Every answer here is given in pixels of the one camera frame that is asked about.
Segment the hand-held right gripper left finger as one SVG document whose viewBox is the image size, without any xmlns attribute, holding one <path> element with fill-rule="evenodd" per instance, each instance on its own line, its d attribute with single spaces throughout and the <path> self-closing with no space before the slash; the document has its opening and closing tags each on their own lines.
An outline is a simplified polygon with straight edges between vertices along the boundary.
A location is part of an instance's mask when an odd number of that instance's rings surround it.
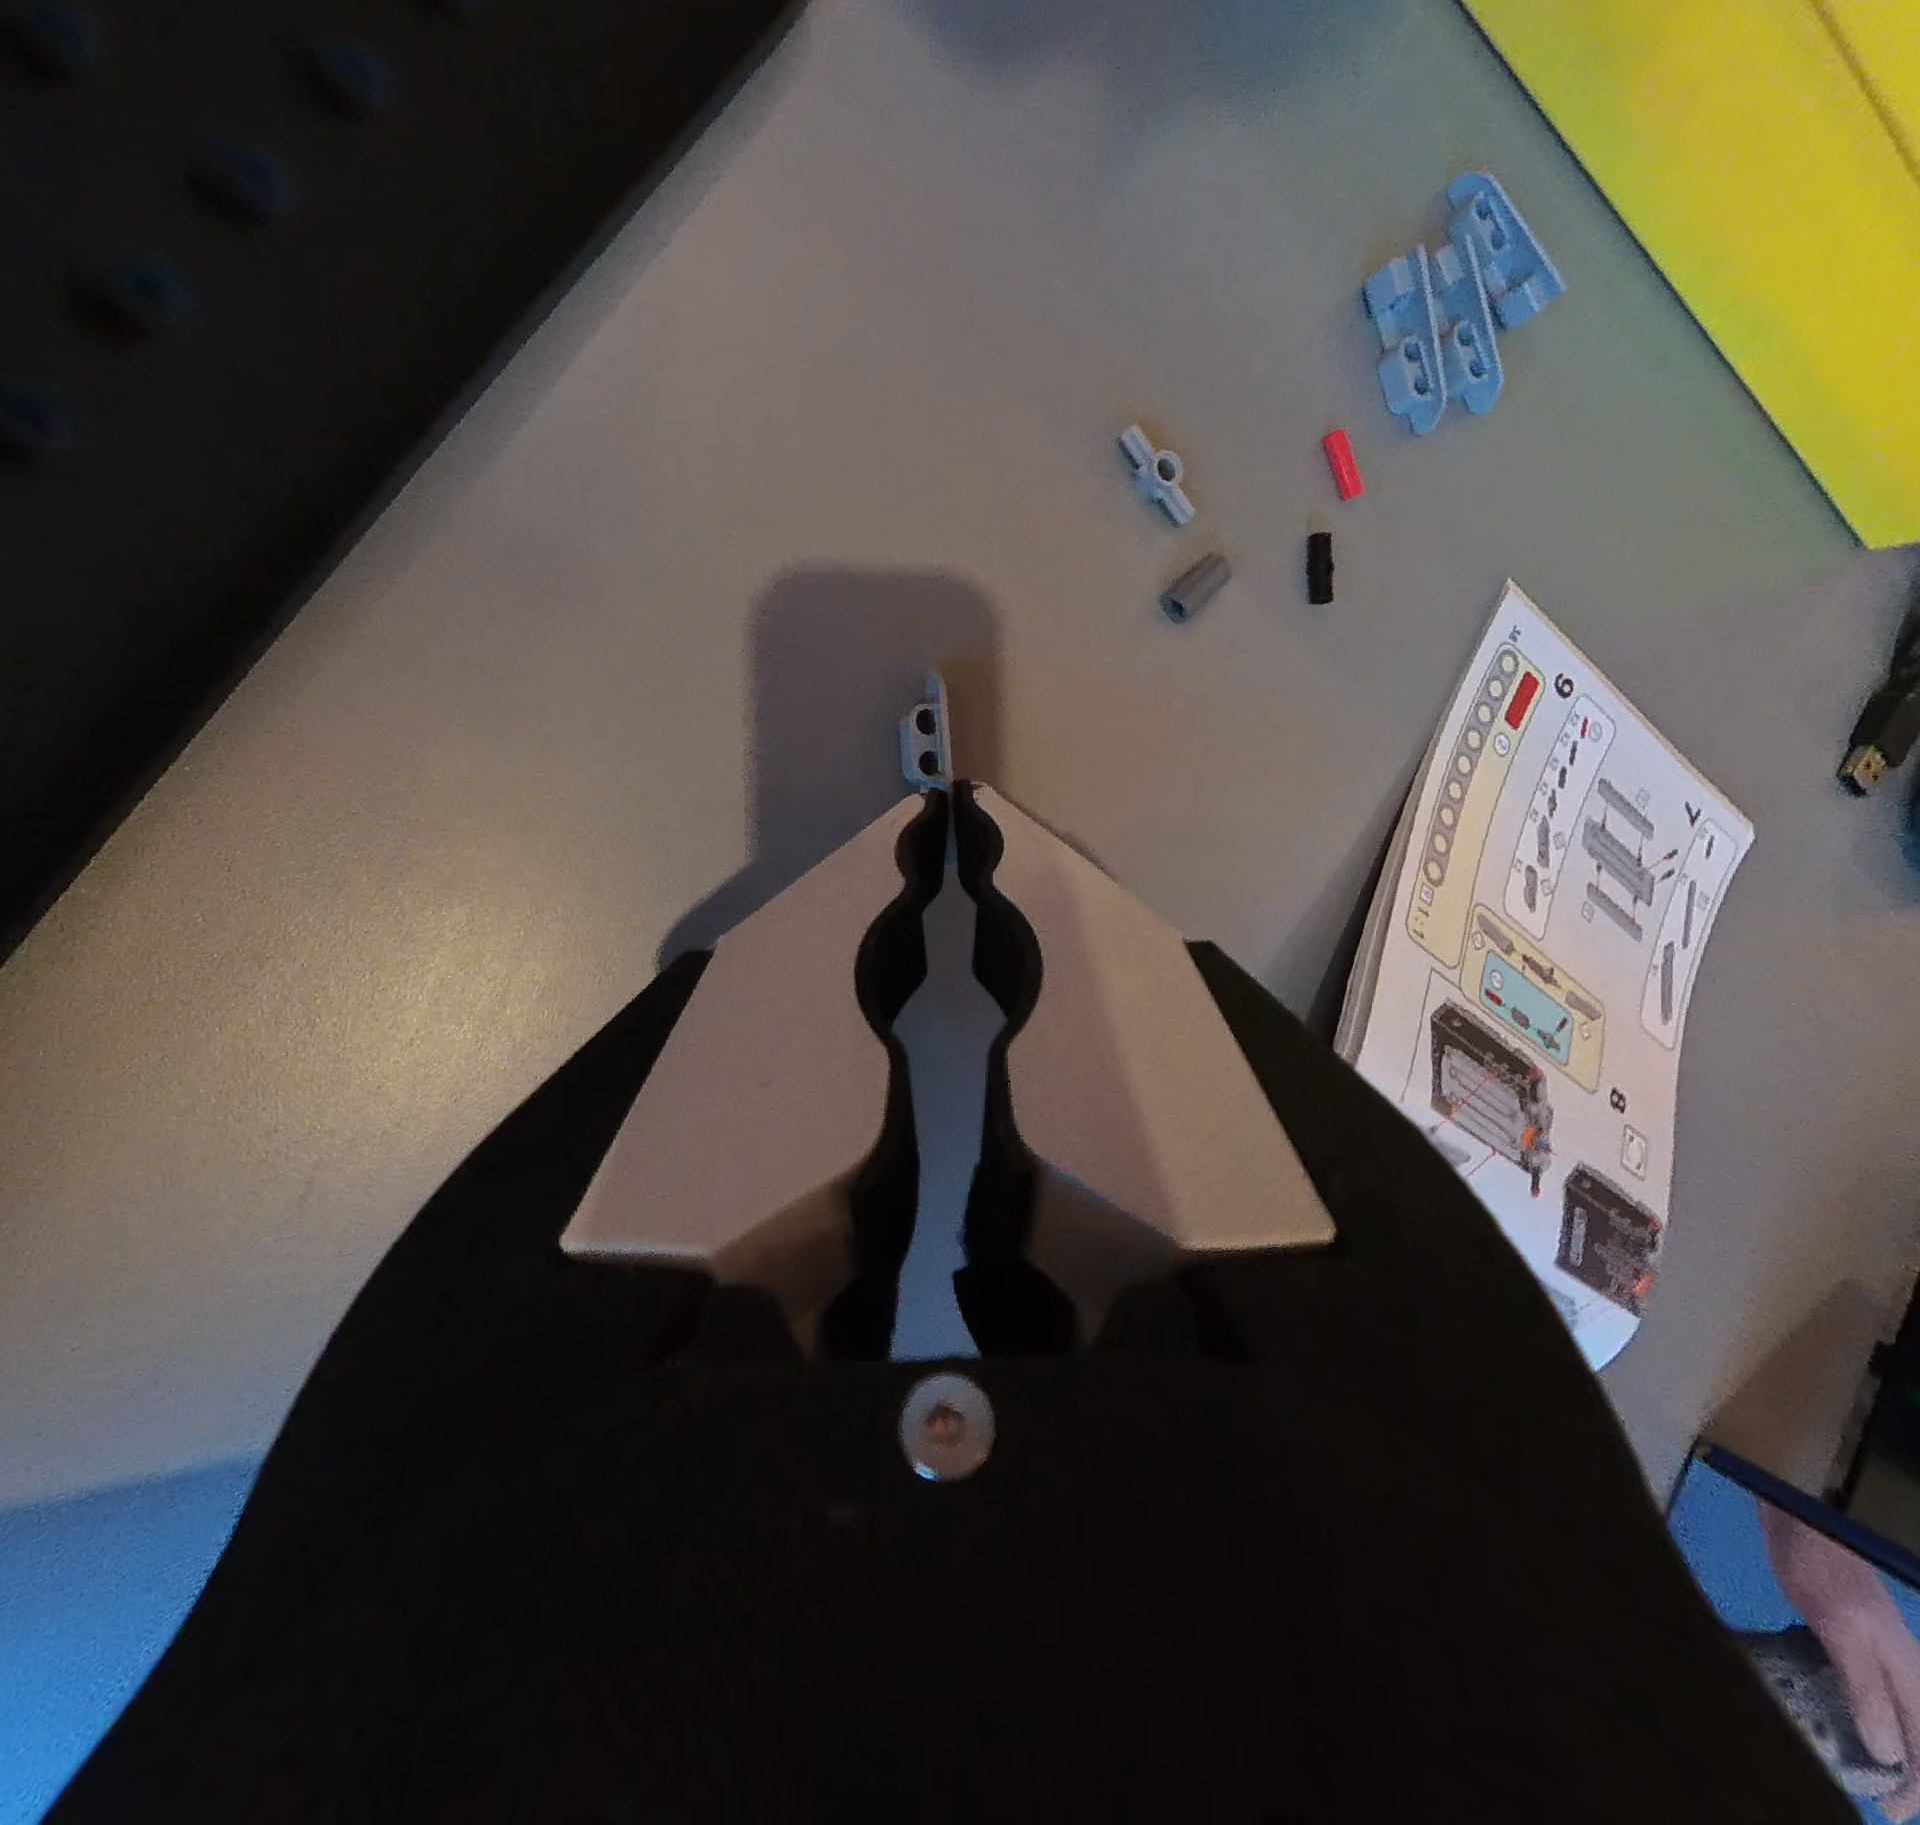
<svg viewBox="0 0 1920 1825">
<path fill-rule="evenodd" d="M 892 1357 L 917 1217 L 897 1022 L 940 871 L 949 794 L 911 794 L 694 954 L 562 1253 L 760 1289 L 822 1357 Z"/>
</svg>

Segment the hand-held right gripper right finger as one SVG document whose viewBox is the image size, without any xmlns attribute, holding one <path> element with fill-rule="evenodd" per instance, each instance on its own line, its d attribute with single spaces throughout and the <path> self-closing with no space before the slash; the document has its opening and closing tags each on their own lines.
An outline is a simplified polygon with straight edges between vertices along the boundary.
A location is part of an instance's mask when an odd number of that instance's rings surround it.
<svg viewBox="0 0 1920 1825">
<path fill-rule="evenodd" d="M 1139 1282 L 1332 1249 L 1188 934 L 996 783 L 949 814 L 999 1010 L 952 1272 L 975 1357 L 1070 1357 Z"/>
</svg>

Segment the small grey toy brick piece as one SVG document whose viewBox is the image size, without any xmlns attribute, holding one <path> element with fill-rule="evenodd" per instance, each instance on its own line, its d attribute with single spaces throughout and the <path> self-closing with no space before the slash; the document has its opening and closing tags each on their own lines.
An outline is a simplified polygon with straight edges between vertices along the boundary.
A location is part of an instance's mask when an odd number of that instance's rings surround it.
<svg viewBox="0 0 1920 1825">
<path fill-rule="evenodd" d="M 897 723 L 897 765 L 911 794 L 952 783 L 949 679 L 934 668 L 928 668 L 917 697 Z"/>
</svg>

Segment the grey desk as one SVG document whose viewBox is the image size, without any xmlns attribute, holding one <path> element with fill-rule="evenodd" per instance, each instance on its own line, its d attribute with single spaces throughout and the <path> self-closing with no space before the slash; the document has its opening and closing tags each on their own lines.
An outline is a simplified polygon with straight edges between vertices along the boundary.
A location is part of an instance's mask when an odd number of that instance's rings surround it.
<svg viewBox="0 0 1920 1825">
<path fill-rule="evenodd" d="M 1465 176 L 1569 297 L 1498 332 L 1493 417 L 1411 441 L 1357 285 L 1449 245 Z M 1456 0 L 807 0 L 5 958 L 5 1504 L 250 1459 L 658 949 L 892 800 L 928 664 L 1008 795 L 1333 1004 L 1507 575 L 1759 827 L 1608 1390 L 1649 1482 L 1696 1425 L 1815 1481 L 1916 1279 L 1916 871 L 1896 794 L 1832 783 L 1916 558 L 1852 544 Z"/>
</svg>

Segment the building instruction booklet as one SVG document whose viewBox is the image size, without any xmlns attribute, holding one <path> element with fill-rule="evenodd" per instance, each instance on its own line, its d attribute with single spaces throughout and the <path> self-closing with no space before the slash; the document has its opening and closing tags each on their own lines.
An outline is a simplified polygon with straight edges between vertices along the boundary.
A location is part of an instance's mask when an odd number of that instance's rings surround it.
<svg viewBox="0 0 1920 1825">
<path fill-rule="evenodd" d="M 1752 819 L 1516 587 L 1405 794 L 1350 1055 L 1608 1371 L 1665 1258 L 1696 977 Z"/>
</svg>

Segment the grey cross connector brick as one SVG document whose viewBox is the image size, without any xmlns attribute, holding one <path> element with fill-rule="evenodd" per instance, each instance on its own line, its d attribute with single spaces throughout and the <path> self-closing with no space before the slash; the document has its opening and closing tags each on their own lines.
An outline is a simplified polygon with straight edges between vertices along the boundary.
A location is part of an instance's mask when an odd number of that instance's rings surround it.
<svg viewBox="0 0 1920 1825">
<path fill-rule="evenodd" d="M 1194 524 L 1195 506 L 1188 498 L 1188 463 L 1180 453 L 1154 444 L 1139 424 L 1117 431 L 1117 453 L 1135 475 L 1135 489 L 1168 515 L 1168 524 Z"/>
</svg>

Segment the blue printed box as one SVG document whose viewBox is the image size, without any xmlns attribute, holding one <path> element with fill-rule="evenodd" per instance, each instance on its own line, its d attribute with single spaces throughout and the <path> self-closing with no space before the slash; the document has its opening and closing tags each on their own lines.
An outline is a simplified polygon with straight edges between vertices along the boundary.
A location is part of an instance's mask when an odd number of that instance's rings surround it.
<svg viewBox="0 0 1920 1825">
<path fill-rule="evenodd" d="M 1864 1819 L 1920 1819 L 1920 1545 L 1916 1482 L 1852 1519 L 1696 1444 L 1665 1504 L 1717 1622 Z"/>
</svg>

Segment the black tray with blue pegs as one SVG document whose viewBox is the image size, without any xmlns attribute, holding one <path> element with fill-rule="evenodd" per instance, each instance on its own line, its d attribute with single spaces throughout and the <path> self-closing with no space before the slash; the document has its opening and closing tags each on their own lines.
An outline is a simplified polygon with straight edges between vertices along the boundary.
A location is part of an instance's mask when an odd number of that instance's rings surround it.
<svg viewBox="0 0 1920 1825">
<path fill-rule="evenodd" d="M 796 0 L 5 0 L 5 954 Z"/>
</svg>

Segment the yellow cardboard box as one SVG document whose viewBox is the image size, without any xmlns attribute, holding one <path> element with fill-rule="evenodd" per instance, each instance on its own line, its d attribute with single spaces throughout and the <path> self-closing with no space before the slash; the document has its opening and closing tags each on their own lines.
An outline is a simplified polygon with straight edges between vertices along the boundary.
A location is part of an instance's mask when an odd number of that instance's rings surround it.
<svg viewBox="0 0 1920 1825">
<path fill-rule="evenodd" d="M 1456 0 L 1864 548 L 1920 535 L 1920 0 Z"/>
</svg>

